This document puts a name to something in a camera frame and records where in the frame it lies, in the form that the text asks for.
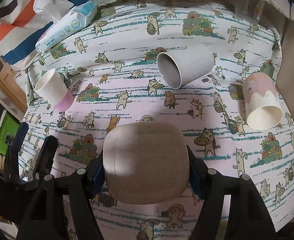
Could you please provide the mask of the cat print bedsheet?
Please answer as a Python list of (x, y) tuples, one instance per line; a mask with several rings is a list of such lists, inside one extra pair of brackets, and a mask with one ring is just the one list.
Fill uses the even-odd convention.
[(161, 76), (157, 56), (166, 45), (142, 57), (80, 66), (56, 61), (45, 66), (44, 53), (27, 71), (34, 86), (55, 69), (74, 96), (60, 112), (45, 100), (29, 96), (24, 120), (29, 132), (19, 155), (20, 174), (31, 172), (44, 139), (55, 136), (59, 147), (52, 174), (68, 176), (97, 157), (112, 129), (132, 122), (166, 121), (177, 126), (194, 155), (221, 174), (248, 174), (254, 181), (277, 230), (294, 217), (294, 121), (286, 103), (276, 126), (258, 131), (247, 126), (242, 84), (263, 72), (277, 78), (282, 51), (276, 29), (236, 17), (227, 25), (227, 45), (209, 49), (214, 67), (180, 89)]

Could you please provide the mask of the wet wipes pack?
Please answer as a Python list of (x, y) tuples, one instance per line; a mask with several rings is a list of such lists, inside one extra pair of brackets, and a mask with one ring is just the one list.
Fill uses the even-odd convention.
[(97, 4), (90, 0), (74, 6), (67, 0), (35, 0), (34, 12), (52, 25), (36, 42), (39, 52), (46, 52), (72, 34), (87, 27), (97, 13)]

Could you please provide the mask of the white paper cup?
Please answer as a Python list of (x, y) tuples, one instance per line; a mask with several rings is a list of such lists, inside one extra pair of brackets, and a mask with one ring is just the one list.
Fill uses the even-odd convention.
[(48, 70), (36, 83), (34, 91), (51, 105), (58, 105), (68, 89), (55, 69)]

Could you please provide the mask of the pink cup under paper cup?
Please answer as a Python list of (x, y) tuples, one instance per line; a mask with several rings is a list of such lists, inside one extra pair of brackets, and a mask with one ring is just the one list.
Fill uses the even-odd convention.
[(69, 109), (69, 107), (72, 105), (74, 101), (74, 97), (72, 95), (72, 93), (70, 91), (67, 92), (67, 94), (65, 95), (65, 97), (63, 98), (63, 100), (58, 103), (57, 105), (55, 105), (55, 109), (57, 109), (60, 112), (64, 112), (67, 109)]

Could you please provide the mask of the beige cup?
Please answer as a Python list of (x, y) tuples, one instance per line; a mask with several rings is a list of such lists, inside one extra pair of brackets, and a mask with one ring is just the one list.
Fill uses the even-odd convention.
[(166, 122), (136, 122), (113, 129), (104, 140), (103, 168), (108, 191), (125, 204), (173, 200), (189, 183), (184, 136)]

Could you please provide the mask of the grey cup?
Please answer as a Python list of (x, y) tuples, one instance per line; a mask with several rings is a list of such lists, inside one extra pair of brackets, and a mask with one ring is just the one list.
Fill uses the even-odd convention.
[(157, 66), (167, 85), (172, 89), (180, 89), (209, 73), (214, 67), (214, 56), (207, 45), (199, 44), (185, 50), (159, 53)]

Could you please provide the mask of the pink and white mug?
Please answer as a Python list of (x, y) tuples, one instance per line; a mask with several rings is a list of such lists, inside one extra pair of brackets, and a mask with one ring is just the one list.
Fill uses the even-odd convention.
[(263, 72), (255, 72), (242, 85), (246, 122), (256, 130), (270, 129), (280, 122), (283, 111), (273, 80)]

